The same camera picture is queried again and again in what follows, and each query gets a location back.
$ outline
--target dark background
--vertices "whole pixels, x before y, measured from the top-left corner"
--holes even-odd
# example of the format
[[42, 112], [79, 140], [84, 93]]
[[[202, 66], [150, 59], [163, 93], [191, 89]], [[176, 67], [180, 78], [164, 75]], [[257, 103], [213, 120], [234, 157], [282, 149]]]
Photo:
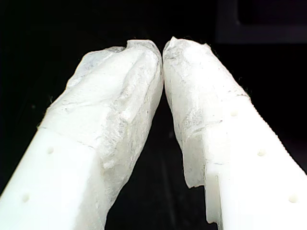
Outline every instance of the dark background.
[[[278, 7], [269, 2], [239, 1], [238, 24], [307, 24], [302, 1], [283, 0]], [[172, 36], [209, 43], [306, 172], [307, 45], [218, 44], [217, 5], [206, 0], [2, 1], [0, 193], [83, 55], [125, 46], [134, 38], [151, 39], [161, 51]], [[205, 220], [203, 187], [188, 189], [184, 182], [165, 94], [133, 174], [108, 214], [106, 230], [115, 229], [217, 229]]]

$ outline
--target small hole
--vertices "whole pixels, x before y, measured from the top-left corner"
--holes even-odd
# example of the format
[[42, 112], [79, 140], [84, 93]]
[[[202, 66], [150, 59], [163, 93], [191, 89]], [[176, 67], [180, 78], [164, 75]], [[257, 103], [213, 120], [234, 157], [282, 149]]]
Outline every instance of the small hole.
[[289, 196], [289, 201], [291, 203], [297, 203], [297, 200], [298, 200], [297, 195], [293, 194], [293, 195]]
[[53, 151], [54, 151], [53, 147], [49, 147], [48, 150], [47, 150], [47, 153], [51, 154], [51, 153], [53, 153]]
[[258, 156], [263, 157], [266, 154], [265, 150], [261, 149], [258, 152]]
[[233, 110], [231, 113], [230, 113], [231, 116], [237, 116], [238, 115], [238, 110]]
[[26, 203], [30, 199], [29, 194], [24, 194], [23, 195], [23, 202]]

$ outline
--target black background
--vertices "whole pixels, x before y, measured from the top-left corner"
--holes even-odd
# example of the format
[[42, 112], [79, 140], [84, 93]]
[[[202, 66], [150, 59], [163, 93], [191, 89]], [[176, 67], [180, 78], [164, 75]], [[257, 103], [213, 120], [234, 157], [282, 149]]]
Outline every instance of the black background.
[[[160, 51], [172, 36], [209, 43], [306, 172], [307, 45], [216, 44], [216, 11], [215, 1], [2, 1], [0, 192], [83, 55], [134, 38], [151, 39]], [[114, 229], [216, 229], [205, 220], [203, 187], [184, 182], [164, 94], [108, 214], [106, 230]]]

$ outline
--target screw hole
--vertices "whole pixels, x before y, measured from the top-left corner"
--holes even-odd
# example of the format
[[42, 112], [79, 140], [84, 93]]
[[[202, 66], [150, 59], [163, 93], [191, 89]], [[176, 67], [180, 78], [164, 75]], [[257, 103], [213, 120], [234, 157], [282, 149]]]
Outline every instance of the screw hole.
[[53, 151], [54, 151], [53, 147], [49, 147], [49, 148], [47, 149], [47, 153], [48, 153], [48, 154], [53, 153]]
[[24, 194], [23, 197], [22, 197], [22, 200], [23, 200], [24, 203], [26, 203], [29, 199], [30, 199], [29, 194]]

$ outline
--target white plastic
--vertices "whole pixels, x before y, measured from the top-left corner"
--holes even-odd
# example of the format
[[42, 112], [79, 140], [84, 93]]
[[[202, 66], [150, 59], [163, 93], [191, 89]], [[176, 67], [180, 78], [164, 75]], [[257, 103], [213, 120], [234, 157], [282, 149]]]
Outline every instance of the white plastic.
[[307, 230], [307, 176], [207, 44], [172, 38], [165, 91], [188, 187], [219, 230]]
[[161, 72], [148, 40], [85, 55], [0, 197], [0, 230], [102, 230], [147, 139]]

